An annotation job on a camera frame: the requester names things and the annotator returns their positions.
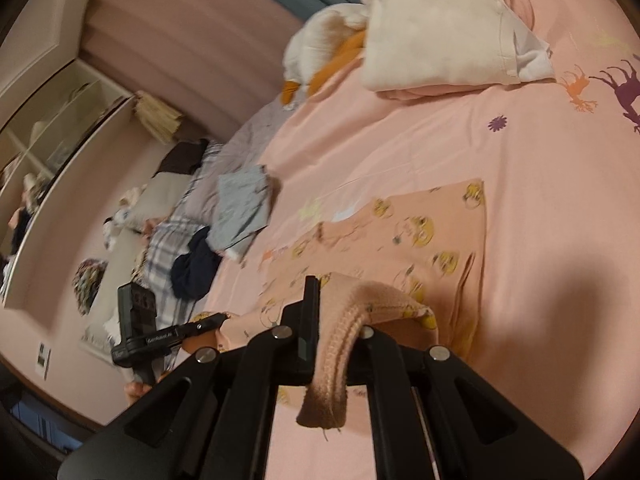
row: metal screw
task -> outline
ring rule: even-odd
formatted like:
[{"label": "metal screw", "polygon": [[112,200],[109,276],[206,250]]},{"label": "metal screw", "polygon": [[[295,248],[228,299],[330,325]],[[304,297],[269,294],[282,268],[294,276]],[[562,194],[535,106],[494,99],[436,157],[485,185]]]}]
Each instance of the metal screw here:
[{"label": "metal screw", "polygon": [[451,357],[451,352],[444,346],[434,346],[429,350],[429,355],[436,361],[446,361]]},{"label": "metal screw", "polygon": [[370,337],[373,337],[373,329],[368,325],[363,326],[360,330],[360,339],[369,339]]},{"label": "metal screw", "polygon": [[276,339],[286,339],[293,335],[293,330],[287,325],[278,325],[271,329],[271,333]]},{"label": "metal screw", "polygon": [[198,348],[196,351],[196,361],[199,363],[210,363],[213,359],[216,358],[218,352],[216,352],[210,346],[205,346],[204,348]]}]

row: pink bedsheet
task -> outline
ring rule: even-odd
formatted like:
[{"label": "pink bedsheet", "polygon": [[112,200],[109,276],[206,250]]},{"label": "pink bedsheet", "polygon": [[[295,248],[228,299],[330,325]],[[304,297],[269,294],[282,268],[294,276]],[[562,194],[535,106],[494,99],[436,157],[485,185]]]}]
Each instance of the pink bedsheet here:
[{"label": "pink bedsheet", "polygon": [[[481,177],[488,231],[470,364],[590,475],[640,406],[640,41],[614,0],[532,4],[561,84],[407,103],[365,91],[353,68],[303,105],[262,158],[282,181],[271,224],[244,269],[223,265],[207,310],[251,310],[269,251],[319,220]],[[276,410],[269,478],[374,478],[365,415],[352,410],[327,440],[295,415]]]}]

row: wall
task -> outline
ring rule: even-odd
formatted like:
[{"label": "wall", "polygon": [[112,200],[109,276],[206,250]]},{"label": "wall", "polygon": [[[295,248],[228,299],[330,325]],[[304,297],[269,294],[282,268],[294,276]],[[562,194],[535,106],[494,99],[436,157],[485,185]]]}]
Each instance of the wall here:
[{"label": "wall", "polygon": [[[71,409],[101,424],[126,406],[119,370],[78,346],[86,320],[78,313],[73,275],[87,257],[107,259],[102,222],[127,189],[149,180],[168,147],[133,120],[97,162],[42,247],[21,310],[0,308],[0,353],[28,380]],[[35,373],[40,342],[51,346],[49,373]]]}]

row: gray folded cloth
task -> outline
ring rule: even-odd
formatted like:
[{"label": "gray folded cloth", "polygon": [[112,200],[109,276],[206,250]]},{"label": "gray folded cloth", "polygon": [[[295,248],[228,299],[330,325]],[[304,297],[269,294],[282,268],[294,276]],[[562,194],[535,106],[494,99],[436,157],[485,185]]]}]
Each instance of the gray folded cloth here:
[{"label": "gray folded cloth", "polygon": [[267,227],[270,213],[271,184],[264,166],[220,175],[207,244],[212,251],[242,260],[256,233]]}]

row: cabinet door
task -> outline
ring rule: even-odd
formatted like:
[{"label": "cabinet door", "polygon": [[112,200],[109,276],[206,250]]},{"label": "cabinet door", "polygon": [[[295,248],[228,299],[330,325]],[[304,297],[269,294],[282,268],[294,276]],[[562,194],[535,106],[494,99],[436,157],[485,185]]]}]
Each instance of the cabinet door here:
[{"label": "cabinet door", "polygon": [[0,45],[0,129],[78,55],[88,0],[29,0]]}]

